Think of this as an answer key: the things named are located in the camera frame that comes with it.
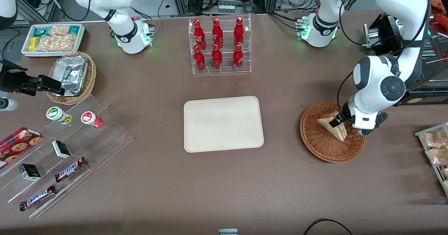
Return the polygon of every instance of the cookie box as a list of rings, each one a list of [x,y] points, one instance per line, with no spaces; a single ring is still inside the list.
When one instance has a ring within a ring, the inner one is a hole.
[[[0,141],[0,168],[5,167],[43,140],[39,132],[21,127]]]
[[[72,51],[29,51],[28,46],[29,43],[32,40],[32,37],[34,37],[35,32],[37,29],[41,29],[41,28],[47,28],[47,27],[51,27],[54,25],[59,25],[59,26],[71,26],[71,27],[79,27],[79,30],[77,31],[77,35],[76,35],[76,40],[75,40],[75,45],[73,47]],[[80,23],[55,23],[55,24],[35,24],[32,25],[29,28],[28,31],[28,35],[27,38],[25,39],[25,42],[22,46],[22,54],[24,56],[30,57],[30,58],[48,58],[48,57],[60,57],[60,56],[66,56],[70,53],[76,53],[78,52],[78,49],[80,47],[81,41],[83,39],[83,35],[84,35],[84,31],[85,28],[82,24]]]

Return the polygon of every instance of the snickers bar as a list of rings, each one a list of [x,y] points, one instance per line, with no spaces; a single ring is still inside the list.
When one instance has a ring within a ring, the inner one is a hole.
[[[73,172],[77,171],[79,168],[84,166],[87,162],[85,161],[85,158],[82,157],[79,160],[77,160],[75,163],[73,163],[71,166],[63,170],[61,173],[58,173],[55,175],[56,182],[60,182],[65,177],[71,175]]]
[[[21,202],[19,205],[20,211],[24,211],[33,204],[39,202],[40,200],[44,199],[45,197],[56,194],[56,188],[54,185],[51,185],[48,189],[40,192],[39,194],[35,195],[34,197],[30,198],[28,201]]]

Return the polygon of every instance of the aluminum foil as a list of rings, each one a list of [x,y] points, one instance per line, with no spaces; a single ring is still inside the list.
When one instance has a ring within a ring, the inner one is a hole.
[[[88,63],[82,56],[62,58],[56,63],[52,78],[62,83],[64,96],[81,95]]]

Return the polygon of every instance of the bread slice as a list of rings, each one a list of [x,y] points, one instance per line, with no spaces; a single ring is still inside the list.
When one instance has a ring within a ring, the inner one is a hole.
[[[321,124],[325,129],[327,129],[333,136],[335,136],[336,139],[344,142],[345,138],[347,137],[347,130],[345,130],[344,124],[340,124],[337,127],[332,127],[330,125],[330,121],[336,118],[338,114],[339,112],[324,114],[318,117],[316,121],[319,122],[319,124]]]

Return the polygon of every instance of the small black box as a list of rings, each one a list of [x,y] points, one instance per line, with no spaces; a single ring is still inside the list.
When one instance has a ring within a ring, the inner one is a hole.
[[[60,140],[55,140],[51,144],[53,145],[53,149],[55,150],[56,155],[58,157],[61,157],[64,159],[70,158],[70,151],[64,142],[62,142]]]
[[[19,166],[19,171],[25,180],[36,181],[40,178],[39,171],[37,171],[36,166],[33,164],[22,163]]]

